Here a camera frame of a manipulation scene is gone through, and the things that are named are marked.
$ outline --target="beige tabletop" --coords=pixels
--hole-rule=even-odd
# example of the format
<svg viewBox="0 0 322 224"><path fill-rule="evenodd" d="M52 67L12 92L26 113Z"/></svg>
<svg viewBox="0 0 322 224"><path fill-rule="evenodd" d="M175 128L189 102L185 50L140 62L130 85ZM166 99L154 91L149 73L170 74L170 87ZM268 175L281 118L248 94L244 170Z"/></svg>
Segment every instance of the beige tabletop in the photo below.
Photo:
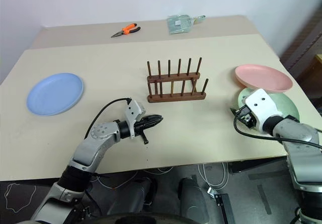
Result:
<svg viewBox="0 0 322 224"><path fill-rule="evenodd" d="M59 29L53 29L56 31L54 34L49 33L52 29L45 29L49 35L46 36L44 31L39 35L32 49L23 53L0 87L0 180L59 177L94 116L105 104L121 97L132 97L145 106L146 114L160 114L164 120L146 131L149 144L144 145L142 139L136 137L123 139L110 148L98 168L100 173L286 155L278 142L236 133L229 107L243 88L233 74L236 66L255 63L290 74L249 21L243 17L224 19L230 23L217 24L216 30L209 30L209 34L203 32L207 28L213 29L211 22L225 20L206 20L204 25L193 29L192 38L189 38L189 33L167 35L161 40L135 40L142 37L140 33L146 34L145 30L150 30L145 25L142 32L121 36L115 41L117 43L108 39L115 33L115 26L113 30L106 31L106 42L97 36L101 39L97 42L89 39L90 43L86 43L85 36L72 33L64 34L68 39L61 35L60 42L57 39L51 41ZM241 19L245 27L240 25L239 33L219 33L218 27L229 31L226 26ZM161 61L162 72L167 72L170 59L173 72L176 72L178 59L182 59L184 70L189 57L192 58L191 71L196 69L199 57L203 57L197 89L201 90L205 79L209 78L206 99L148 103L146 62L150 61L152 74L157 74L157 60ZM41 117L29 112L26 98L30 89L41 79L60 72L71 72L82 78L85 91L81 100L70 110L55 116ZM320 115L292 80L294 86L286 95L297 106L301 121L321 128ZM175 88L178 91L180 86L175 84ZM170 84L165 84L164 92L169 91ZM125 103L112 105L97 123L124 120L124 108Z"/></svg>

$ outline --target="gray floor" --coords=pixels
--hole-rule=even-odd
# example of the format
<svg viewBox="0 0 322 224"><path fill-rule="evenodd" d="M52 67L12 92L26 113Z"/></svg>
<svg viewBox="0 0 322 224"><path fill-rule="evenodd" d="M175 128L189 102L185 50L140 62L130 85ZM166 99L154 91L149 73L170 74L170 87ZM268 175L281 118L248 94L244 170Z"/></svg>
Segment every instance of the gray floor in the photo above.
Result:
<svg viewBox="0 0 322 224"><path fill-rule="evenodd" d="M210 182L221 181L221 164L206 165L206 172ZM134 173L111 174L110 178L102 180L109 186L116 186ZM204 190L210 223L223 223L220 208L216 206L214 200L209 198L208 187L201 179L196 165L175 167L164 175L151 175L140 171L137 177L150 176L158 180L158 192L152 206L153 212L178 214L180 204L177 197L178 183L182 178L191 175L197 175L198 183ZM11 210L6 210L4 193L8 184L9 182L1 182L0 185L0 223L5 224L17 223L30 218L49 190L48 187L37 186L31 204L15 214ZM32 185L13 186L8 195L8 207L18 209L27 204L33 190ZM102 212L106 213L119 191L122 191L122 188L106 189L98 182L94 182L90 193L101 207ZM230 174L227 186L220 192L229 194L236 223L289 223L294 218L294 210L297 207L295 192L285 161L274 162L239 174ZM84 203L87 205L90 202L85 199Z"/></svg>

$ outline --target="green plate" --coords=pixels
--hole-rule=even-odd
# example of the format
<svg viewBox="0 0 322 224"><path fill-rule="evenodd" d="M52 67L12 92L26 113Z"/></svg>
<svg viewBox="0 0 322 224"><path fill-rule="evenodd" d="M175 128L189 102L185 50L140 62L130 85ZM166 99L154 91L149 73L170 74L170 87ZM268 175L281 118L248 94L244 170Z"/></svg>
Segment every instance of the green plate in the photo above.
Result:
<svg viewBox="0 0 322 224"><path fill-rule="evenodd" d="M241 108L243 105L245 105L242 100L249 96L254 89L251 88L245 88L243 89L240 94L238 95L238 107ZM297 120L300 120L300 115L298 113L298 110L295 106L295 104L292 102L291 99L288 98L284 93L269 93L268 94L273 101L276 104L277 110L279 110L281 113L283 113L283 117L286 117L288 115L291 115L293 117L296 117Z"/></svg>

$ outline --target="white wall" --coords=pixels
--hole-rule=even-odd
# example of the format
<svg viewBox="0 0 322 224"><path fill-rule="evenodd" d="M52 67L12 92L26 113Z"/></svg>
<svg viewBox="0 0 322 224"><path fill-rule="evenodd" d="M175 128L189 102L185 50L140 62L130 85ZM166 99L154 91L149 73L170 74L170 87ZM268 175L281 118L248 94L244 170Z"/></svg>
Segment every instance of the white wall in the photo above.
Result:
<svg viewBox="0 0 322 224"><path fill-rule="evenodd" d="M1 0L1 75L6 77L41 27L246 15L278 55L321 0Z"/></svg>

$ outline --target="orange-handled pliers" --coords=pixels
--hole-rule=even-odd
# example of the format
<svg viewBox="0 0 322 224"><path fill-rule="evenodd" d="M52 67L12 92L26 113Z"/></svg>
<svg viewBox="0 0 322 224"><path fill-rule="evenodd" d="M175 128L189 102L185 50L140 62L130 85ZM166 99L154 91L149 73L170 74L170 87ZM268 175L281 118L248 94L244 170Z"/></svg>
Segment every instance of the orange-handled pliers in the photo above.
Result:
<svg viewBox="0 0 322 224"><path fill-rule="evenodd" d="M135 33L137 31L139 31L141 29L141 27L137 27L137 28L133 29L134 27L136 27L136 25L137 24L130 24L130 25L126 26L125 28L122 29L122 31L117 32L116 34L112 35L111 38L121 36L123 34L131 34L131 33Z"/></svg>

